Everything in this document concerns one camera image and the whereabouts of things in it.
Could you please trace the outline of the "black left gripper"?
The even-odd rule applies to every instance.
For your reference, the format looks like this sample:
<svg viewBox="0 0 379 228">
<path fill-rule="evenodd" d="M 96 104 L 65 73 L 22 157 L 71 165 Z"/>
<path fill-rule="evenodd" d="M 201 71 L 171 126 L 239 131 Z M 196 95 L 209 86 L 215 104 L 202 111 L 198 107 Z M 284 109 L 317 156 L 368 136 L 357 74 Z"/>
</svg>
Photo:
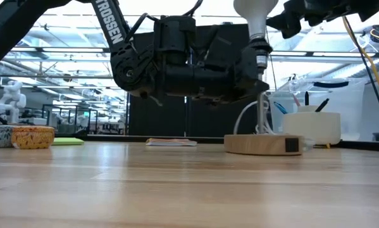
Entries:
<svg viewBox="0 0 379 228">
<path fill-rule="evenodd" d="M 236 100 L 235 87 L 243 96 L 267 91 L 270 87 L 262 79 L 268 66 L 266 50 L 246 47 L 237 62 L 207 60 L 218 31 L 219 27 L 208 27 L 203 32 L 196 29 L 194 38 L 188 38 L 189 55 L 184 65 L 167 65 L 153 54 L 150 95 L 158 100 L 163 96 L 187 96 L 231 103 Z"/>
</svg>

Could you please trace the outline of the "white globe lightbulb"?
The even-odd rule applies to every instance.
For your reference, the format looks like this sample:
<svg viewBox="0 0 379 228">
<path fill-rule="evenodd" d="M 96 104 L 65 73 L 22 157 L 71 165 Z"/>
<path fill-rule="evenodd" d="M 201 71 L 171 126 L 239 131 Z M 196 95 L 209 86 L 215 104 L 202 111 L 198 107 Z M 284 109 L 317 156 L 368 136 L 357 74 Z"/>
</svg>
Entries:
<svg viewBox="0 0 379 228">
<path fill-rule="evenodd" d="M 266 19 L 278 0 L 233 0 L 237 14 L 247 21 L 249 39 L 265 38 Z"/>
</svg>

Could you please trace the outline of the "blue pen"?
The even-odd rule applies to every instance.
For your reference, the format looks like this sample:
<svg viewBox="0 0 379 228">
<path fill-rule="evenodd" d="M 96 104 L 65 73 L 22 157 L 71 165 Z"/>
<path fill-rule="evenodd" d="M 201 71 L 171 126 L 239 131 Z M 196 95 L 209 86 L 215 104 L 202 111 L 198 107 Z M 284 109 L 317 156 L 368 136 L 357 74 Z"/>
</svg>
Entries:
<svg viewBox="0 0 379 228">
<path fill-rule="evenodd" d="M 287 114 L 287 110 L 280 104 L 277 103 L 276 101 L 273 102 L 273 104 L 285 115 Z"/>
</svg>

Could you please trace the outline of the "black partition panel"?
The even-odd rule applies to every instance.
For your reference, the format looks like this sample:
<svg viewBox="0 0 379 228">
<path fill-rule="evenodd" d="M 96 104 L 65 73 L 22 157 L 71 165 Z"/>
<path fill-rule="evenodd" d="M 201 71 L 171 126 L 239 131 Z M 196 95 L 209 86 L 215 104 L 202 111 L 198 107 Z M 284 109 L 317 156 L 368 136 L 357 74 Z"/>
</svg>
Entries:
<svg viewBox="0 0 379 228">
<path fill-rule="evenodd" d="M 240 50 L 248 45 L 249 34 L 246 24 L 224 23 L 210 49 L 208 61 L 233 62 Z M 236 120 L 242 109 L 255 101 L 254 96 L 230 104 L 212 106 L 207 99 L 191 99 L 188 102 L 189 134 L 191 137 L 224 137 L 233 133 Z"/>
<path fill-rule="evenodd" d="M 165 96 L 162 106 L 151 99 L 130 95 L 128 134 L 131 136 L 183 137 L 185 101 L 183 97 Z"/>
</svg>

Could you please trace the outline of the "slim black pen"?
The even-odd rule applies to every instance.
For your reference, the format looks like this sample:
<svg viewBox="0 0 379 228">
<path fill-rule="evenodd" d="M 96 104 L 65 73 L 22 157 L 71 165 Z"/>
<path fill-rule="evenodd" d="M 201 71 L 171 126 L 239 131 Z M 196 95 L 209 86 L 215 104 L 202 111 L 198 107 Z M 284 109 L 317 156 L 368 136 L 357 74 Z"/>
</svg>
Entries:
<svg viewBox="0 0 379 228">
<path fill-rule="evenodd" d="M 329 102 L 329 99 L 325 99 L 318 107 L 315 109 L 315 112 L 320 112 Z"/>
</svg>

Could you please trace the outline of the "white round pen holder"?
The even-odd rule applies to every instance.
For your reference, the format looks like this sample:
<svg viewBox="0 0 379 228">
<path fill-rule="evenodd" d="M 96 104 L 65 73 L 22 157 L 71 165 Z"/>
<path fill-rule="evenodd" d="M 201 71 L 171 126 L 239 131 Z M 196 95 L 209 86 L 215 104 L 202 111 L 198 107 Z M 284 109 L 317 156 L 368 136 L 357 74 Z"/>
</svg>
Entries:
<svg viewBox="0 0 379 228">
<path fill-rule="evenodd" d="M 294 113 L 284 114 L 284 134 L 302 136 L 315 145 L 338 144 L 341 139 L 340 114 L 318 111 L 318 106 L 298 106 Z"/>
</svg>

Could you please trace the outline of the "clear plastic storage bin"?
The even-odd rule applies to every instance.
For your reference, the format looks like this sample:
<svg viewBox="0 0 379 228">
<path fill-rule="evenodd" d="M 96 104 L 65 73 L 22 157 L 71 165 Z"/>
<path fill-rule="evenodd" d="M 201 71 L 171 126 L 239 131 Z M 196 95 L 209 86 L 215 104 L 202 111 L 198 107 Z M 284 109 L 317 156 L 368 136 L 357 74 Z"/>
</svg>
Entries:
<svg viewBox="0 0 379 228">
<path fill-rule="evenodd" d="M 304 94 L 309 93 L 309 105 L 319 106 L 325 99 L 328 104 L 325 112 L 340 114 L 341 139 L 356 141 L 359 139 L 359 122 L 362 115 L 364 79 L 299 79 L 291 80 L 269 96 L 273 131 L 284 134 L 282 120 L 284 114 L 273 104 L 280 103 L 288 113 L 297 111 L 292 93 L 296 95 L 301 106 Z"/>
</svg>

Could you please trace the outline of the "pink spiral notebook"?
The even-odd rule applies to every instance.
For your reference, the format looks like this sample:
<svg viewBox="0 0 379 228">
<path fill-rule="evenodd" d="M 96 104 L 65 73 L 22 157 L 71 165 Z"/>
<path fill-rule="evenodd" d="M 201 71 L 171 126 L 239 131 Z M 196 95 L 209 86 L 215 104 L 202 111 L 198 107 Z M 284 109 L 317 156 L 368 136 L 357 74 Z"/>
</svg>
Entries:
<svg viewBox="0 0 379 228">
<path fill-rule="evenodd" d="M 150 138 L 146 141 L 146 146 L 197 146 L 197 142 L 189 139 Z"/>
</svg>

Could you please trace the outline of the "green sticky note pad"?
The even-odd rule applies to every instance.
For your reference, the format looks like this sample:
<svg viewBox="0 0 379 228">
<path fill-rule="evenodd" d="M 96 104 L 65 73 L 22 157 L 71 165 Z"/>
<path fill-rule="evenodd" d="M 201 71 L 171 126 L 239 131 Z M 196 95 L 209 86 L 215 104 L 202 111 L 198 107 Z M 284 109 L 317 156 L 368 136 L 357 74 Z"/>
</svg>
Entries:
<svg viewBox="0 0 379 228">
<path fill-rule="evenodd" d="M 75 137 L 55 137 L 53 146 L 78 146 L 83 145 L 84 141 Z"/>
</svg>

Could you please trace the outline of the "white humanoid robot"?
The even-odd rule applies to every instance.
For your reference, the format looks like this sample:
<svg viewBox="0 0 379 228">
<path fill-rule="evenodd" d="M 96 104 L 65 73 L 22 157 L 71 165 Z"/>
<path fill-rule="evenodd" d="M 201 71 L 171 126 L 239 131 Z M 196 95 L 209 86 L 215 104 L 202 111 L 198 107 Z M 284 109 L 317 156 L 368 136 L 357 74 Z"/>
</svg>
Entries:
<svg viewBox="0 0 379 228">
<path fill-rule="evenodd" d="M 4 93 L 0 99 L 0 117 L 9 124 L 19 122 L 20 108 L 24 108 L 27 103 L 26 95 L 21 93 L 23 83 L 19 81 L 9 81 L 4 86 Z"/>
</svg>

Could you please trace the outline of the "black workstation frame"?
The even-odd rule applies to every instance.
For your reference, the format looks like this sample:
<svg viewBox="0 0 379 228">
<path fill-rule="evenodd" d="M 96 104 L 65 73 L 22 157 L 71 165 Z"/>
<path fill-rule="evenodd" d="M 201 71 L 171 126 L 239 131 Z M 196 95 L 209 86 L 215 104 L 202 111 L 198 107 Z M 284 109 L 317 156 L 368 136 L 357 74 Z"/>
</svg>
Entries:
<svg viewBox="0 0 379 228">
<path fill-rule="evenodd" d="M 41 117 L 58 134 L 125 135 L 128 113 L 114 103 L 44 104 Z"/>
</svg>

